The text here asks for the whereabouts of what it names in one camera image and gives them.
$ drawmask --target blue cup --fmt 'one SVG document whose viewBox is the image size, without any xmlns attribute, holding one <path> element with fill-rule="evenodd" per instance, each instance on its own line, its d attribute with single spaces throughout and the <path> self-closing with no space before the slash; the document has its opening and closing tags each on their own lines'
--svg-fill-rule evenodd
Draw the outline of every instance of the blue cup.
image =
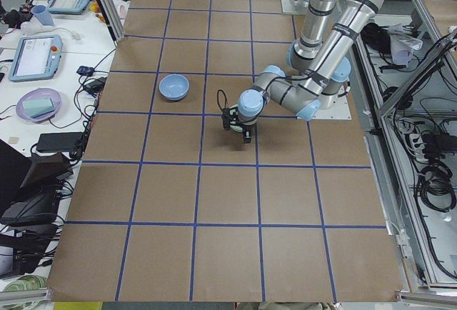
<svg viewBox="0 0 457 310">
<path fill-rule="evenodd" d="M 54 26 L 54 21 L 49 13 L 49 10 L 44 5 L 36 5 L 31 8 L 32 14 L 38 19 L 38 21 L 44 26 Z"/>
</svg>

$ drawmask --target bowl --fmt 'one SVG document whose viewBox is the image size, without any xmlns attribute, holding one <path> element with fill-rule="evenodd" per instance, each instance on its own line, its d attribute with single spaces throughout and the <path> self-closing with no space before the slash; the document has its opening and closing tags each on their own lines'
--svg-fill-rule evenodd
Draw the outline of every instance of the bowl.
<svg viewBox="0 0 457 310">
<path fill-rule="evenodd" d="M 180 74 L 169 74 L 160 81 L 159 91 L 171 101 L 179 101 L 189 92 L 189 80 Z"/>
<path fill-rule="evenodd" d="M 26 111 L 24 110 L 24 106 L 22 105 L 22 101 L 29 101 L 33 99 L 45 99 L 45 98 L 50 98 L 52 100 L 52 104 L 54 105 L 54 110 L 51 112 L 47 112 L 45 114 L 42 114 L 38 117 L 29 117 L 26 114 Z M 48 89 L 48 88 L 42 88 L 42 89 L 36 89 L 33 91 L 30 91 L 27 94 L 24 94 L 21 99 L 17 102 L 16 105 L 16 113 L 17 115 L 25 119 L 26 121 L 30 122 L 41 122 L 44 121 L 45 119 L 50 119 L 52 116 L 56 114 L 56 112 L 60 109 L 60 106 L 62 104 L 62 99 L 60 97 L 60 93 L 54 89 Z"/>
</svg>

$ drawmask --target purple plate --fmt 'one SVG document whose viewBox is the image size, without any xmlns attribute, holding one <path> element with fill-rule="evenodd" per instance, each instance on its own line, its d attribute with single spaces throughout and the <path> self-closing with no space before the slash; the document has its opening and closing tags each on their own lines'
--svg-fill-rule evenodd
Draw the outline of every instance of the purple plate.
<svg viewBox="0 0 457 310">
<path fill-rule="evenodd" d="M 50 98 L 52 100 L 52 104 L 54 105 L 54 110 L 51 112 L 48 112 L 46 114 L 42 114 L 41 116 L 38 117 L 29 117 L 26 115 L 26 112 L 24 110 L 24 107 L 22 106 L 23 101 L 30 101 L 32 99 L 45 99 L 45 98 Z M 54 89 L 36 89 L 33 91 L 30 91 L 27 94 L 24 94 L 21 99 L 17 102 L 16 105 L 16 113 L 17 116 L 21 117 L 22 119 L 25 119 L 26 121 L 31 121 L 31 122 L 40 122 L 44 121 L 45 119 L 51 118 L 56 112 L 59 110 L 60 105 L 62 104 L 62 99 L 60 97 L 59 92 L 57 92 Z"/>
</svg>

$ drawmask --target light blue bowl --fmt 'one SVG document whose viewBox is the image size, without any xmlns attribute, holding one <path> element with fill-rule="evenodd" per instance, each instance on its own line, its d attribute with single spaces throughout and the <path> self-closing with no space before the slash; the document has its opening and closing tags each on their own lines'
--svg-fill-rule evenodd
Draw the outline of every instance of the light blue bowl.
<svg viewBox="0 0 457 310">
<path fill-rule="evenodd" d="M 180 101 L 189 92 L 189 80 L 180 74 L 170 74 L 160 81 L 159 91 L 171 101 Z"/>
</svg>

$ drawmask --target green sponge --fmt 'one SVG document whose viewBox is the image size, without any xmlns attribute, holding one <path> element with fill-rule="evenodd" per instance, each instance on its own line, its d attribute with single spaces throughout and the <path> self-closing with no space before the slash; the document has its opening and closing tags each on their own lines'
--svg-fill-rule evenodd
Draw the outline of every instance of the green sponge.
<svg viewBox="0 0 457 310">
<path fill-rule="evenodd" d="M 29 99 L 22 101 L 22 107 L 28 117 L 35 119 L 38 116 L 47 114 L 55 109 L 52 99 Z"/>
</svg>

